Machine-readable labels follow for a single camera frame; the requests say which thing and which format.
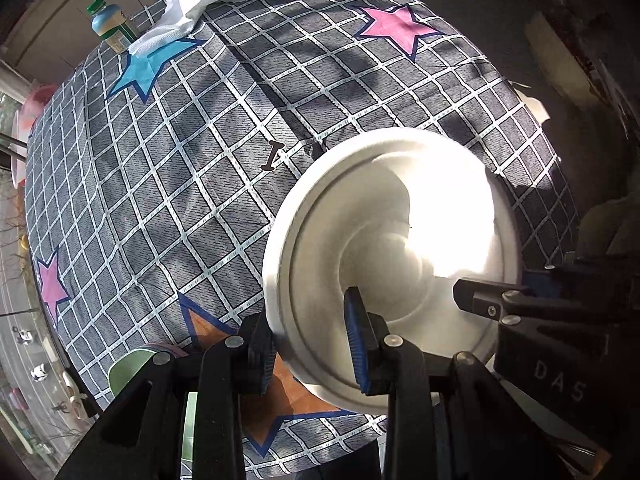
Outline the white paper bowl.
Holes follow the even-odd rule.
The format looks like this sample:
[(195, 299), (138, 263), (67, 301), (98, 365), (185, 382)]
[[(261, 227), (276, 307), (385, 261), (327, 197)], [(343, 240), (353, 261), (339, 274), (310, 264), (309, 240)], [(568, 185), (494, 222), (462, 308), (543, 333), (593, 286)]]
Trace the white paper bowl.
[(459, 309), (462, 278), (518, 284), (520, 234), (501, 181), (468, 149), (406, 127), (330, 148), (294, 184), (262, 262), (266, 317), (280, 357), (322, 401), (382, 414), (356, 383), (343, 297), (357, 287), (393, 334), (449, 358), (487, 362), (497, 327)]

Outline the grey checked star tablecloth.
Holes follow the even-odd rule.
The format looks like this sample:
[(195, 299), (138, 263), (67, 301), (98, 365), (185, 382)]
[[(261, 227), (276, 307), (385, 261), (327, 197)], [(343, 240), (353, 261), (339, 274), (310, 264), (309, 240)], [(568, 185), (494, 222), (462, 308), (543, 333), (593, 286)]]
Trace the grey checked star tablecloth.
[(323, 153), (434, 131), (503, 178), (526, 266), (576, 245), (558, 155), (486, 55), (424, 0), (217, 3), (152, 88), (95, 48), (29, 137), (28, 240), (47, 314), (101, 406), (146, 344), (190, 348), (264, 304), (270, 224)]

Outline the pink plastic container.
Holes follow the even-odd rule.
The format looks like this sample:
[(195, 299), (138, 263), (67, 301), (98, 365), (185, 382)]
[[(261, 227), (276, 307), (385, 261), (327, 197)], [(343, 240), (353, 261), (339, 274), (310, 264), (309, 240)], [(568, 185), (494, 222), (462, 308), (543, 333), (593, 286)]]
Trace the pink plastic container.
[(17, 140), (9, 148), (21, 155), (20, 158), (11, 156), (11, 176), (14, 188), (18, 188), (26, 178), (26, 144), (32, 134), (32, 126), (41, 116), (43, 109), (49, 103), (56, 90), (55, 84), (45, 84), (32, 90), (21, 108), (14, 114), (10, 137)]

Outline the green capped bottle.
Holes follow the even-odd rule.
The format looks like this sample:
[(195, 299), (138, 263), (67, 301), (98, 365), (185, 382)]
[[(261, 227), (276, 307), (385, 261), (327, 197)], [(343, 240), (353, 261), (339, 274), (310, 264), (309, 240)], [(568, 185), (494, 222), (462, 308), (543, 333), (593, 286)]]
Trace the green capped bottle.
[(92, 30), (116, 54), (125, 53), (139, 37), (137, 29), (117, 4), (94, 0), (86, 7), (91, 16)]

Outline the white folded towel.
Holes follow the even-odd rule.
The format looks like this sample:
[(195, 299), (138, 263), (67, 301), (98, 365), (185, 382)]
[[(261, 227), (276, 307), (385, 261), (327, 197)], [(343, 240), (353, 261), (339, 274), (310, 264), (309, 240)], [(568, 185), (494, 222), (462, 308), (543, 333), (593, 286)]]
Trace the white folded towel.
[(165, 0), (163, 15), (128, 48), (128, 52), (133, 56), (147, 56), (166, 44), (189, 35), (211, 4), (243, 1), (247, 0)]

